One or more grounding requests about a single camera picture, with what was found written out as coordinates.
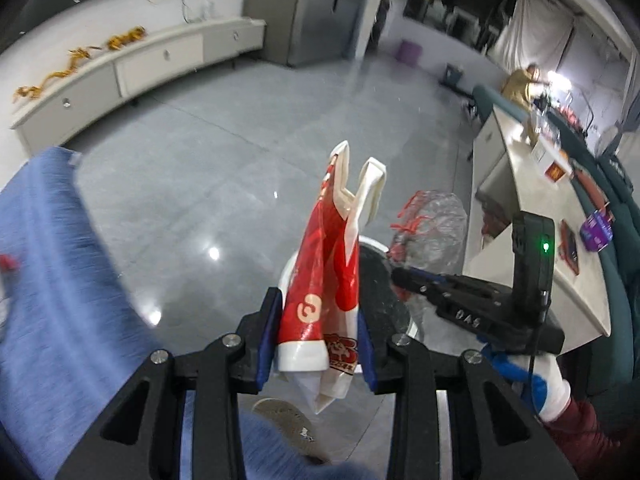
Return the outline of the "maroon right sleeve forearm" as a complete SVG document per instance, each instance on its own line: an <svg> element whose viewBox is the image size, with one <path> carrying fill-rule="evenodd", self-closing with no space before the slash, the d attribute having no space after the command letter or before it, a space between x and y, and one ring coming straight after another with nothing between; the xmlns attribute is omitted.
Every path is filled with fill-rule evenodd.
<svg viewBox="0 0 640 480"><path fill-rule="evenodd" d="M595 472L620 450L620 442L602 431L596 411L587 401L570 399L564 412L544 426L578 477Z"/></svg>

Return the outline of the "right blue white gloved hand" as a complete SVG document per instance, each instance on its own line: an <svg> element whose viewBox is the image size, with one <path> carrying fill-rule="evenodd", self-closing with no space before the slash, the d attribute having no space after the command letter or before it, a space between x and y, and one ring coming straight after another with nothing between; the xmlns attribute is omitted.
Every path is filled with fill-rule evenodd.
<svg viewBox="0 0 640 480"><path fill-rule="evenodd" d="M506 382L520 389L521 400L543 422L557 420L570 406L570 384L553 354L509 354L490 344L485 344L480 353Z"/></svg>

